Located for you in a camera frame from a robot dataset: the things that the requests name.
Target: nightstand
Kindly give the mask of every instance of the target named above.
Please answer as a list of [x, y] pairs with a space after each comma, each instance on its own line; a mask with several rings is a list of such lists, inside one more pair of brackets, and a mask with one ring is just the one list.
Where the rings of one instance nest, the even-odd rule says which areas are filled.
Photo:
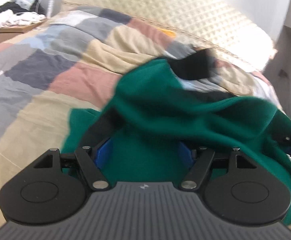
[[45, 21], [46, 20], [43, 20], [39, 23], [35, 23], [32, 25], [16, 25], [11, 27], [0, 28], [0, 43], [12, 39], [13, 37], [19, 34], [27, 33], [28, 31], [33, 30], [35, 27], [38, 27]]

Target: patchwork quilt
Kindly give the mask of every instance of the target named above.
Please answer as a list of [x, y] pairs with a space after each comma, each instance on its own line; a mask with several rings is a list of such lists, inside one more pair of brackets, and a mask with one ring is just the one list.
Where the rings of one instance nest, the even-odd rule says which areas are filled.
[[[68, 136], [71, 109], [100, 110], [120, 77], [158, 56], [194, 53], [154, 26], [99, 7], [79, 6], [0, 44], [0, 188]], [[187, 90], [228, 91], [280, 108], [259, 72], [222, 58], [208, 79], [179, 82]], [[0, 226], [5, 222], [0, 211]]]

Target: green garment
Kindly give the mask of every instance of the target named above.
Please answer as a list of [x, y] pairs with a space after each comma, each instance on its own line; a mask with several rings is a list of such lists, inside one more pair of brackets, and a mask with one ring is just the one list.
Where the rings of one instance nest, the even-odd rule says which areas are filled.
[[[291, 134], [291, 120], [265, 100], [200, 101], [182, 88], [165, 59], [155, 59], [121, 78], [108, 107], [115, 107], [127, 121], [113, 137], [114, 150], [102, 170], [112, 184], [179, 183], [187, 169], [178, 159], [176, 146], [179, 140], [190, 139], [215, 150], [240, 147], [291, 192], [291, 162], [271, 139], [275, 131]], [[97, 116], [91, 109], [73, 109], [62, 152], [74, 151]], [[284, 223], [291, 223], [291, 206]]]

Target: cream headboard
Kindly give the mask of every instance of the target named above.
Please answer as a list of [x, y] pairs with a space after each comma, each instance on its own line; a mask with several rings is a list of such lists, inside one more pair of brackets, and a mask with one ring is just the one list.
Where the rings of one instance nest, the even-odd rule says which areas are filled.
[[177, 40], [213, 47], [246, 71], [262, 70], [273, 56], [271, 38], [239, 11], [220, 0], [63, 0], [63, 6], [93, 5], [113, 9], [173, 30]]

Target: white bottle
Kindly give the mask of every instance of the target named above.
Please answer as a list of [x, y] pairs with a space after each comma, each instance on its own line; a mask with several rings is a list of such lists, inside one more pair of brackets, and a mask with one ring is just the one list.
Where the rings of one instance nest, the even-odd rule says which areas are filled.
[[49, 0], [49, 3], [47, 5], [47, 19], [51, 18], [52, 11], [53, 11], [53, 4], [54, 4], [54, 0]]

